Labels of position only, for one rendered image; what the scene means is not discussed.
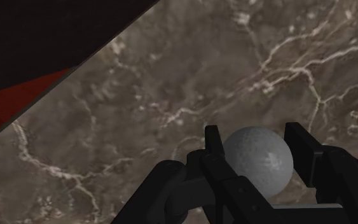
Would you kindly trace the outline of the grey white ball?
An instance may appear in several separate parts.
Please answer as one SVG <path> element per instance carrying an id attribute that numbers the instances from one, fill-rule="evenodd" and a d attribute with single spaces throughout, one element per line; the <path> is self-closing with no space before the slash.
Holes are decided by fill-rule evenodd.
<path id="1" fill-rule="evenodd" d="M 266 199 L 279 194 L 293 175 L 293 156 L 287 143 L 264 127 L 239 129 L 223 147 L 233 170 L 247 177 Z"/>

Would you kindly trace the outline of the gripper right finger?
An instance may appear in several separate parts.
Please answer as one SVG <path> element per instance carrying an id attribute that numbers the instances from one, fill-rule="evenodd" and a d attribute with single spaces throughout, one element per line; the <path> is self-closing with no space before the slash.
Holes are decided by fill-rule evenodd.
<path id="1" fill-rule="evenodd" d="M 298 122 L 285 126 L 294 169 L 318 203 L 340 204 L 351 224 L 358 224 L 358 159 L 347 150 L 323 145 Z"/>

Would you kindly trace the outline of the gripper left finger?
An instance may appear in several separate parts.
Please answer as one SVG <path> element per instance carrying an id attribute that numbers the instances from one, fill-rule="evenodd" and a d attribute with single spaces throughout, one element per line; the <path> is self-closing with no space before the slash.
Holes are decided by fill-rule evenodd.
<path id="1" fill-rule="evenodd" d="M 187 164 L 155 165 L 111 224 L 183 224 L 189 210 L 202 207 L 210 224 L 272 224 L 274 208 L 224 158 L 218 127 L 205 127 L 205 148 Z"/>

